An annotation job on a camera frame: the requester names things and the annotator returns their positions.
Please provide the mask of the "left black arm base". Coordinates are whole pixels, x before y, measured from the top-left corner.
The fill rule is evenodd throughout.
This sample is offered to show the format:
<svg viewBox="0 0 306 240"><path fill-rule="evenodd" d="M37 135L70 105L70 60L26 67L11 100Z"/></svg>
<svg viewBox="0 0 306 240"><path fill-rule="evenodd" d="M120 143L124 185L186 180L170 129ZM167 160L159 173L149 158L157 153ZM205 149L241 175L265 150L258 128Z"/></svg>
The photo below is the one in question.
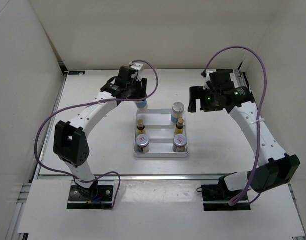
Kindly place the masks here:
<svg viewBox="0 0 306 240"><path fill-rule="evenodd" d="M98 181L94 190L83 191L73 181L67 198L69 210L111 210L113 205L113 181Z"/></svg>

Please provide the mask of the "dark spice jar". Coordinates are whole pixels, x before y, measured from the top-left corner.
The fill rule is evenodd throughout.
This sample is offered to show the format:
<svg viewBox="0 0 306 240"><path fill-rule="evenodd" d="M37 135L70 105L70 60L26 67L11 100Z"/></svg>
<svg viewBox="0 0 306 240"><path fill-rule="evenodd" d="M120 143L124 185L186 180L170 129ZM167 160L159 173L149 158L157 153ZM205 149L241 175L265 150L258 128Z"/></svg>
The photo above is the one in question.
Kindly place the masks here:
<svg viewBox="0 0 306 240"><path fill-rule="evenodd" d="M186 152L186 147L187 147L187 138L183 134L177 134L173 138L173 151L175 153L184 153Z"/></svg>
<svg viewBox="0 0 306 240"><path fill-rule="evenodd" d="M139 134L135 139L135 145L139 153L149 152L149 138L146 134Z"/></svg>

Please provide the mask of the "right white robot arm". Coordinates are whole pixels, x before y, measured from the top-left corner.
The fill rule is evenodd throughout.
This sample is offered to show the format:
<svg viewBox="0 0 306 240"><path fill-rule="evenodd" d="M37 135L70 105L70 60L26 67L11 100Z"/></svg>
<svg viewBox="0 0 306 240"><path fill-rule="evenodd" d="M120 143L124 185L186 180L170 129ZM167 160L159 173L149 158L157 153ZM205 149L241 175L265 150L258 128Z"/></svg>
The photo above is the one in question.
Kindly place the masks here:
<svg viewBox="0 0 306 240"><path fill-rule="evenodd" d="M288 184L300 165L296 155L288 155L277 143L260 116L252 93L248 87L235 86L231 73L228 69L203 73L205 84L189 89L188 112L197 111L197 101L203 112L226 110L255 154L252 170L230 173L219 179L217 193L223 200L237 198L243 190L263 193Z"/></svg>

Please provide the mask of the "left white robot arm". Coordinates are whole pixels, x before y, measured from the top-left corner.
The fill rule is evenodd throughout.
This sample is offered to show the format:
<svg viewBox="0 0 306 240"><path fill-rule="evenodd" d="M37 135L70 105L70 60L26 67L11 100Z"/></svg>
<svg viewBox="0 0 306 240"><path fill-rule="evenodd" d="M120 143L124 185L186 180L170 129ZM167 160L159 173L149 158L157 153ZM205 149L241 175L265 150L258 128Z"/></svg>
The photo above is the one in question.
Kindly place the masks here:
<svg viewBox="0 0 306 240"><path fill-rule="evenodd" d="M143 69L141 63L120 67L118 75L101 87L93 105L85 107L70 121L59 121L55 125L53 152L76 176L77 191L88 201L96 199L99 193L97 181L87 163L87 137L99 121L120 104L121 99L134 100L138 110L147 108L144 99L147 80L141 77Z"/></svg>

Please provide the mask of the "tall white shaker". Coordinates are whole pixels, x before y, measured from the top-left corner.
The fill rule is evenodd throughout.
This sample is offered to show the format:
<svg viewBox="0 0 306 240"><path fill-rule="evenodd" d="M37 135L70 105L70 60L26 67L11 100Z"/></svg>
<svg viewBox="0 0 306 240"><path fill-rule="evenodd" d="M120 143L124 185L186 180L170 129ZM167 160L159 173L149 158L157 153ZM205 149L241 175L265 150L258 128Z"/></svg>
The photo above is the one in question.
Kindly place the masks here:
<svg viewBox="0 0 306 240"><path fill-rule="evenodd" d="M148 104L147 104L146 100L136 101L135 106L136 106L137 110L139 110L139 111L145 111L148 108Z"/></svg>
<svg viewBox="0 0 306 240"><path fill-rule="evenodd" d="M175 102L171 108L171 123L177 124L179 118L182 118L185 106L181 102Z"/></svg>

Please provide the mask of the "small yellow bottle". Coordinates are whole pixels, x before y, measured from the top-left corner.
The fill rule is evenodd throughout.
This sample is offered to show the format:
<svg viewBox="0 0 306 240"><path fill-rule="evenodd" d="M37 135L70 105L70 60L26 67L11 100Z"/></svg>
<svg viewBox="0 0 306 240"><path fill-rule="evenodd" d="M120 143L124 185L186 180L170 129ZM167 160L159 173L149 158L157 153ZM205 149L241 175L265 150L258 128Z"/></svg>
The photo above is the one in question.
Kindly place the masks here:
<svg viewBox="0 0 306 240"><path fill-rule="evenodd" d="M184 119L179 118L176 123L174 135L183 134L183 129L184 129Z"/></svg>
<svg viewBox="0 0 306 240"><path fill-rule="evenodd" d="M137 120L137 135L146 134L145 125L143 120Z"/></svg>

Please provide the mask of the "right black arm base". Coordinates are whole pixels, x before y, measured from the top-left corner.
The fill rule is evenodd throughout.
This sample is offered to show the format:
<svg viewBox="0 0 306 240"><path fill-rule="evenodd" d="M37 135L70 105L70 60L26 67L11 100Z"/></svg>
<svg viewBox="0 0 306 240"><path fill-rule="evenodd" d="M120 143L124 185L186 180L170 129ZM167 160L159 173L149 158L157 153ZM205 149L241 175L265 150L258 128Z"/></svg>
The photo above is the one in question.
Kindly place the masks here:
<svg viewBox="0 0 306 240"><path fill-rule="evenodd" d="M201 185L196 192L202 194L203 210L206 212L232 212L250 211L248 196L245 196L238 204L230 206L228 204L231 196L224 198L217 189L217 185Z"/></svg>

